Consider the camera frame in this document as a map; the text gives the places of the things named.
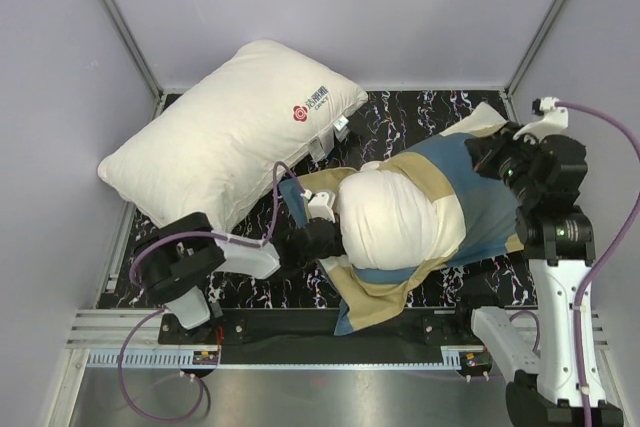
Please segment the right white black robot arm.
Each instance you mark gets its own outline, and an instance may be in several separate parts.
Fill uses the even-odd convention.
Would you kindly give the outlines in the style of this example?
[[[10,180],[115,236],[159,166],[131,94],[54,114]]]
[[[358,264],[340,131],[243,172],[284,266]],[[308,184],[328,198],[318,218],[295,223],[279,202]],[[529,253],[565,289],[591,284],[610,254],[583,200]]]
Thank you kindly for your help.
[[[623,411],[601,383],[588,284],[595,274],[590,220],[577,206],[588,172],[586,148],[561,134],[535,136],[507,123],[469,139],[474,171],[514,195],[516,232],[536,287],[540,350],[534,352],[498,307],[454,318],[466,343],[482,341],[503,374],[514,426],[621,426]]]

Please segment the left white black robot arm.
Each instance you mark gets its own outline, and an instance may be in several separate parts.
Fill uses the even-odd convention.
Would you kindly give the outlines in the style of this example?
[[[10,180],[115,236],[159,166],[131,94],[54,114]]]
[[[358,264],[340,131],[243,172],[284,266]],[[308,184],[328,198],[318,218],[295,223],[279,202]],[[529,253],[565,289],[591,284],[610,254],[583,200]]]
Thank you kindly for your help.
[[[129,280],[148,299],[173,314],[196,343],[215,333],[216,319],[202,283],[210,274],[265,280],[286,278],[307,264],[344,253],[337,217],[315,217],[271,239],[217,232],[201,212],[189,214],[138,244]]]

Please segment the blue beige patchwork pillowcase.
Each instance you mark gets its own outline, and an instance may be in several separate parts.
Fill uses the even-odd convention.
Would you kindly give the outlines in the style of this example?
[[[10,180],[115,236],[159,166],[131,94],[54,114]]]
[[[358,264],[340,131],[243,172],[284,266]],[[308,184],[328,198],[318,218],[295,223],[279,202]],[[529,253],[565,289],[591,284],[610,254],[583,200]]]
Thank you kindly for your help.
[[[333,191],[336,194],[333,210],[339,220],[340,183],[369,169],[401,174],[424,192],[428,200],[435,202],[453,196],[461,207],[466,237],[447,257],[396,271],[358,269],[346,254],[321,260],[328,281],[341,298],[335,335],[352,334],[398,316],[409,293],[434,271],[522,250],[516,235],[516,199],[501,181],[474,172],[464,144],[466,139],[490,135],[504,124],[506,121],[500,114],[489,104],[481,103],[468,117],[387,160],[371,161],[358,169],[329,168],[280,183],[282,198],[298,226],[309,220],[303,190]]]

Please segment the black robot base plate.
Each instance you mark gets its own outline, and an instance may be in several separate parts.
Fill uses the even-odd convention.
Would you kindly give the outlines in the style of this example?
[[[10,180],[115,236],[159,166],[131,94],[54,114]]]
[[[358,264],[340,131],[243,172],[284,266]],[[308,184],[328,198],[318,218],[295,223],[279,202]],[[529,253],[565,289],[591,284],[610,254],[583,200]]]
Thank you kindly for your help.
[[[192,330],[161,319],[161,345],[220,350],[224,368],[460,371],[486,357],[450,309],[408,309],[378,326],[337,336],[335,309],[226,309]]]

